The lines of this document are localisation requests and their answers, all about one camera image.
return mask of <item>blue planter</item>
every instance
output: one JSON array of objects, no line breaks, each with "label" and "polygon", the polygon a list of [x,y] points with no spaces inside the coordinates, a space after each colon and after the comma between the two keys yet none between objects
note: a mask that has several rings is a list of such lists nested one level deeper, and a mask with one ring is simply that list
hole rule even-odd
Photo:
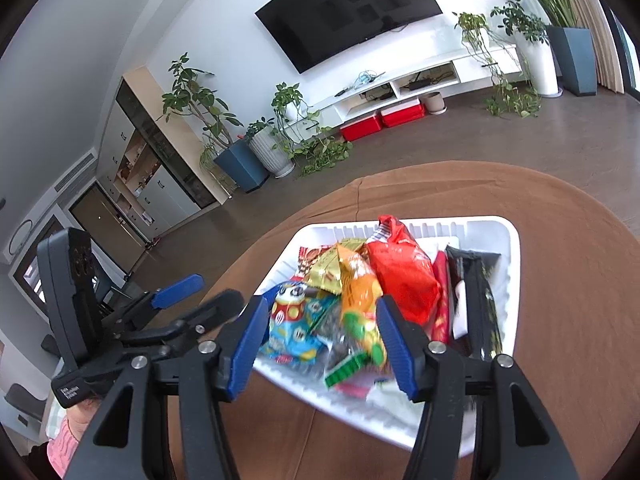
[{"label": "blue planter", "polygon": [[220,153],[214,162],[225,170],[244,192],[257,189],[269,177],[269,172],[242,139]]},{"label": "blue planter", "polygon": [[588,28],[547,27],[549,43],[562,71],[562,85],[577,96],[596,95],[596,56]]}]

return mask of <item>blue snack packet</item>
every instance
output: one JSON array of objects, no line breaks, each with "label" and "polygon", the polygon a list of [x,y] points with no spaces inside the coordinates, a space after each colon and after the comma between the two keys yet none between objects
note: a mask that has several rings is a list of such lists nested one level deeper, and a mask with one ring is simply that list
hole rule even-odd
[{"label": "blue snack packet", "polygon": [[263,297],[267,302],[273,298],[273,306],[269,339],[260,352],[283,364],[313,363],[323,343],[311,331],[338,297],[295,281],[283,282]]}]

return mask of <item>ceiling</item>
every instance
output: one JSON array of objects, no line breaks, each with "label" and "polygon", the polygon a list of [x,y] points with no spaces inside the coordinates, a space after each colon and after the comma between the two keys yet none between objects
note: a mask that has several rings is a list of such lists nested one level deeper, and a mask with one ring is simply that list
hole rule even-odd
[{"label": "ceiling", "polygon": [[92,146],[120,76],[188,0],[38,0],[0,59],[0,247]]}]

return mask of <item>brown tablecloth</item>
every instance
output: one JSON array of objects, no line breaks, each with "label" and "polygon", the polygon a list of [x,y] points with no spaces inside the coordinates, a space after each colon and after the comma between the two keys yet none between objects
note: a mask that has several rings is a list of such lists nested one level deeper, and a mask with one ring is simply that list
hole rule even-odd
[{"label": "brown tablecloth", "polygon": [[[514,357],[555,421],[583,480],[600,480],[640,420],[640,246],[603,205],[536,171],[439,162],[351,182],[265,234],[209,296],[247,298],[303,226],[332,221],[498,215],[518,230]],[[243,480],[402,478],[409,453],[316,412],[253,373],[223,409]],[[468,477],[469,460],[459,478]]]}]

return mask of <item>air vent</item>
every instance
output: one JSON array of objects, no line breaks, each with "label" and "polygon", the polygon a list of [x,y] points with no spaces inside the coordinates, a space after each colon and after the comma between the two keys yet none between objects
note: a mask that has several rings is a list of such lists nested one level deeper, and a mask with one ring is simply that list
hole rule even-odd
[{"label": "air vent", "polygon": [[56,187],[54,188],[56,192],[60,192],[60,190],[65,187],[73,177],[80,173],[80,170],[82,170],[82,168],[84,168],[87,164],[94,160],[94,158],[94,154],[89,152],[83,160],[78,162],[64,177],[62,177],[60,182],[56,184]]}]

